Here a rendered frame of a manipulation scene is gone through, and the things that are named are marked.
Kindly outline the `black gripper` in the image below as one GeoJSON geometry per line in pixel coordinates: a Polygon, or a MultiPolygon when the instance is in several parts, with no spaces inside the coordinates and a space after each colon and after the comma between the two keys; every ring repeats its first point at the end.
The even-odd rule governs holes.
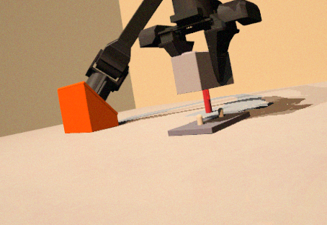
{"type": "Polygon", "coordinates": [[[138,36],[140,48],[164,48],[171,57],[180,56],[191,52],[194,45],[194,41],[187,41],[185,35],[212,28],[203,32],[215,77],[218,82],[222,81],[230,41],[240,32],[236,22],[245,26],[261,22],[259,7],[247,0],[232,0],[219,4],[218,13],[214,13],[210,0],[171,2],[174,15],[170,20],[176,25],[154,25],[141,30],[138,36]]]}

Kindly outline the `red peg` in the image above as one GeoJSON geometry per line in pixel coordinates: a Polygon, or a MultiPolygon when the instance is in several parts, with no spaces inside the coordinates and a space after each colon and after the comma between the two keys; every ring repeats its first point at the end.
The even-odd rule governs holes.
{"type": "Polygon", "coordinates": [[[205,113],[212,113],[209,89],[202,90],[204,96],[205,113]]]}

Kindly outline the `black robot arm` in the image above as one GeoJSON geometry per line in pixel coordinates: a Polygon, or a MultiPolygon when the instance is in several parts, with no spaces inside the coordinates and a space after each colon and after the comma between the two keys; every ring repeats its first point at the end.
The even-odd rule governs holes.
{"type": "Polygon", "coordinates": [[[88,77],[86,83],[104,101],[106,101],[111,91],[119,91],[128,74],[131,48],[162,1],[143,0],[119,38],[108,43],[104,50],[101,49],[91,63],[85,75],[88,77]],[[95,62],[99,71],[93,67],[95,62]],[[119,79],[115,81],[117,77],[119,79]]]}

